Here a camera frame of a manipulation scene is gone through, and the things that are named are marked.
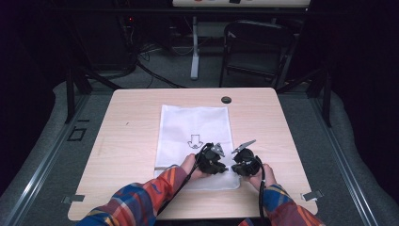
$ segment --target black controller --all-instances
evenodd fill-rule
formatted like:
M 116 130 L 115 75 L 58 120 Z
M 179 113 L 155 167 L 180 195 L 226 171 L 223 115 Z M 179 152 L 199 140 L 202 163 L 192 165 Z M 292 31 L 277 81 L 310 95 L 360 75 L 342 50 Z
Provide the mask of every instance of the black controller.
M 217 174 L 226 170 L 226 165 L 218 162 L 220 156 L 225 156 L 219 143 L 207 143 L 203 146 L 199 153 L 196 154 L 197 165 L 199 170 L 204 173 Z

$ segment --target printed arrow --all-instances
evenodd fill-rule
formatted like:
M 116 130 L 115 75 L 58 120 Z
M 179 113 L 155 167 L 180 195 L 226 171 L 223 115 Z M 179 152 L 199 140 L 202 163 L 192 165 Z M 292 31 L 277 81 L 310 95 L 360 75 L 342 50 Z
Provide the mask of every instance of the printed arrow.
M 203 144 L 203 142 L 200 141 L 200 135 L 191 135 L 191 141 L 188 141 L 187 143 L 192 149 L 198 149 Z

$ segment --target person's left hand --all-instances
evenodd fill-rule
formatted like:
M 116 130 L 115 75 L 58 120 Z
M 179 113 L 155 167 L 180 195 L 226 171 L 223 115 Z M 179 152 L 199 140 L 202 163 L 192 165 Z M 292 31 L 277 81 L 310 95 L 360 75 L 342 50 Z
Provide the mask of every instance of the person's left hand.
M 188 173 L 190 173 L 190 171 L 193 169 L 194 163 L 196 163 L 196 156 L 193 153 L 191 153 L 185 158 L 185 160 L 180 165 L 180 167 L 183 168 L 183 170 L 188 175 Z M 197 179 L 202 178 L 202 177 L 208 177 L 210 175 L 211 174 L 203 173 L 199 169 L 195 169 L 193 174 L 191 174 L 190 181 L 194 181 L 194 180 L 197 180 Z

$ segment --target metal bracket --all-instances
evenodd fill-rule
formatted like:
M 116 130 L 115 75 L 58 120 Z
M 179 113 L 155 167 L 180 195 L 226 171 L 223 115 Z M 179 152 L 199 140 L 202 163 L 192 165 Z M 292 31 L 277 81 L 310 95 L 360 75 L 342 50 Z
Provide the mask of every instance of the metal bracket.
M 72 202 L 82 202 L 84 198 L 84 195 L 64 196 L 61 202 L 64 204 L 72 204 Z
M 322 193 L 321 190 L 315 190 L 312 192 L 309 192 L 307 194 L 300 194 L 302 200 L 307 201 L 317 201 L 319 198 L 322 198 L 324 194 Z

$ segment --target person's right hand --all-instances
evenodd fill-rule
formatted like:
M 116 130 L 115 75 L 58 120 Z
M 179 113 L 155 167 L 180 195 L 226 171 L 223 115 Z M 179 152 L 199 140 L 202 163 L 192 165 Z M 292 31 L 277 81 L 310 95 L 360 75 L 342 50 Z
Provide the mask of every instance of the person's right hand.
M 270 168 L 270 166 L 267 164 L 263 164 L 263 167 L 264 167 L 264 179 L 265 179 L 264 187 L 276 185 L 277 181 L 273 169 Z M 248 176 L 243 178 L 245 181 L 250 182 L 259 191 L 262 180 L 262 169 L 259 169 L 259 171 L 253 176 Z

